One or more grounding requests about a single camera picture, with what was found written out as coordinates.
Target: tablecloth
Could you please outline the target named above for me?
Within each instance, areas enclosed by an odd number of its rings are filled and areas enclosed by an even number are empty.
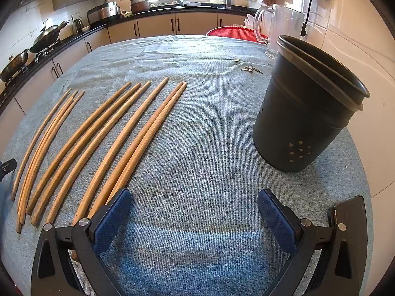
[[[250,64],[263,74],[241,70]],[[252,127],[273,65],[262,45],[231,38],[172,35],[100,47],[41,96],[20,123],[4,160],[22,160],[38,126],[67,88],[85,90],[49,148],[37,177],[41,179],[69,137],[116,90],[127,81],[152,80],[150,89],[112,128],[76,179],[55,221],[56,226],[68,226],[98,165],[150,90],[164,77],[170,78],[101,186],[159,104],[178,82],[187,81],[187,89],[127,185],[133,196],[128,219],[101,255],[127,295],[262,295],[288,257],[259,214],[257,194],[263,188],[271,189],[298,217],[323,226],[333,204],[362,195],[369,237],[366,280],[373,245],[371,199],[347,129],[313,164],[294,174],[269,166],[254,147]],[[18,235],[17,204],[9,199],[15,174],[0,183],[1,258],[19,289],[29,295],[38,237],[66,176],[39,228],[27,217]],[[316,252],[296,295],[303,294],[318,256]],[[86,293],[93,295],[79,264],[76,270]]]

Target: blue tablecloth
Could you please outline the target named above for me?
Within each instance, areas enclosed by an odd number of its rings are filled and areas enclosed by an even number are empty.
[[[240,70],[249,64],[263,74]],[[53,141],[39,180],[81,123],[125,82],[152,80],[152,90],[169,76],[169,83],[120,150],[111,172],[159,104],[178,82],[187,81],[187,89],[127,186],[133,195],[129,218],[102,254],[127,295],[262,295],[288,257],[259,214],[256,199],[263,188],[270,188],[298,217],[323,226],[333,204],[363,195],[369,237],[366,279],[373,245],[371,199],[348,131],[344,129],[313,164],[295,174],[275,170],[255,150],[252,126],[273,64],[260,44],[230,38],[173,35],[98,48],[57,79],[27,113],[4,158],[21,161],[60,95],[67,88],[85,90]],[[60,210],[56,226],[70,225],[98,165],[149,90],[88,161]],[[1,258],[16,285],[29,295],[35,247],[55,196],[40,228],[34,228],[27,217],[18,235],[17,204],[9,200],[14,177],[8,175],[0,183]],[[318,256],[319,252],[297,295],[306,288]],[[79,264],[76,267],[86,293],[92,295]]]

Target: silver bolt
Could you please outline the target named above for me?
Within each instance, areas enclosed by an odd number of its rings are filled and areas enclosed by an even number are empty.
[[[51,228],[52,228],[52,225],[51,225],[50,223],[45,224],[44,227],[43,227],[43,229],[44,229],[45,231],[48,231],[48,230],[50,230]]]
[[[347,226],[343,224],[342,222],[337,225],[341,231],[345,231],[347,229]]]
[[[311,221],[307,218],[302,218],[300,220],[300,223],[304,226],[304,227],[310,227],[311,225]]]
[[[78,224],[79,224],[81,227],[85,227],[86,225],[88,225],[88,223],[89,223],[89,219],[88,219],[88,218],[82,218],[82,219],[80,219],[80,220],[78,221]]]

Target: blue pad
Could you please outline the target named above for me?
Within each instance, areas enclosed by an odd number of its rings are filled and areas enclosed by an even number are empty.
[[[108,205],[100,207],[108,210],[94,229],[93,250],[97,255],[108,250],[118,232],[119,227],[129,214],[130,207],[132,205],[132,195],[127,189],[120,189],[120,191],[122,191],[122,193],[117,193]]]
[[[296,215],[289,207],[283,206],[269,189],[259,192],[258,208],[281,249],[293,254],[301,235]]]

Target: black bucket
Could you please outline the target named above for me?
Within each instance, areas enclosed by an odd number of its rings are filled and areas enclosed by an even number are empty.
[[[348,124],[370,94],[363,83],[326,52],[280,35],[279,54],[256,118],[253,140],[273,167],[306,168]]]

